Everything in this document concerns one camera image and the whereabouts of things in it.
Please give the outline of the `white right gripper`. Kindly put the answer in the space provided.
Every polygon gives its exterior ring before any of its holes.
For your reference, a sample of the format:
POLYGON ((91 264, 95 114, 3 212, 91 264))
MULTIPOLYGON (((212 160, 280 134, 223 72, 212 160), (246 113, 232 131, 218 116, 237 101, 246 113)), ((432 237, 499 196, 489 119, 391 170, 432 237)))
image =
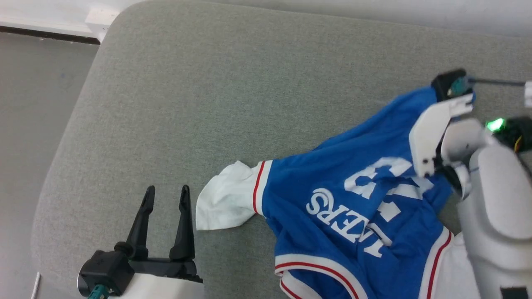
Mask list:
POLYGON ((434 159, 450 121, 473 110, 474 93, 437 102, 420 115, 409 134, 414 170, 419 177, 435 173, 434 159))

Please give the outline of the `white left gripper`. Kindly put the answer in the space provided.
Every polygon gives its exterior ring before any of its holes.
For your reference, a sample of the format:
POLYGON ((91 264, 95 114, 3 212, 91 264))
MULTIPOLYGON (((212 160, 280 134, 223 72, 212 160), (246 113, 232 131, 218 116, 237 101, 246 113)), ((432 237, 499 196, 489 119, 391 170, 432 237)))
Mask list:
POLYGON ((148 186, 141 205, 124 242, 115 250, 126 255, 135 270, 132 280, 121 295, 122 299, 203 299, 203 280, 194 263, 195 240, 192 221, 190 188, 182 186, 179 199, 179 225, 170 259, 147 259, 146 247, 149 216, 153 211, 155 187, 148 186))

